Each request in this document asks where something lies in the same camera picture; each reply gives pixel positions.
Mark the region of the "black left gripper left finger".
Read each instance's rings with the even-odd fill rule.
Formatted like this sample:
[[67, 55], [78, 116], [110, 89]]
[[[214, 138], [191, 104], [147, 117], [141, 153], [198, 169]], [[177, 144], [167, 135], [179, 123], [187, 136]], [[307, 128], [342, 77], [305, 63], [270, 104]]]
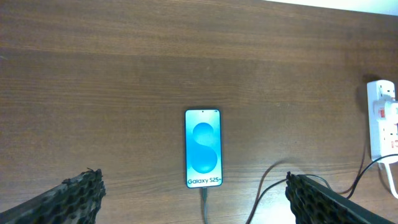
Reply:
[[88, 169], [1, 213], [1, 223], [95, 224], [106, 195], [101, 169]]

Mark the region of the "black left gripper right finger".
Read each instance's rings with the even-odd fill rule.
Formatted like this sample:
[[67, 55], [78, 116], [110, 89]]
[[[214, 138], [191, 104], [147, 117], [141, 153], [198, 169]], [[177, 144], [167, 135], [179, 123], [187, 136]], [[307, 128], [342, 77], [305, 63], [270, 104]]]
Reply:
[[287, 174], [285, 196], [298, 224], [394, 224], [305, 175]]

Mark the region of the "blue Galaxy smartphone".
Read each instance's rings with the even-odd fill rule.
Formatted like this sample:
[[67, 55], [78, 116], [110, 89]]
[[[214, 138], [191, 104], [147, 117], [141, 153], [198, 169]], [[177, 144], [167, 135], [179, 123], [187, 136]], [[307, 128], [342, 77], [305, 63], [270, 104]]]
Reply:
[[223, 183], [220, 110], [186, 110], [185, 164], [189, 189], [217, 187]]

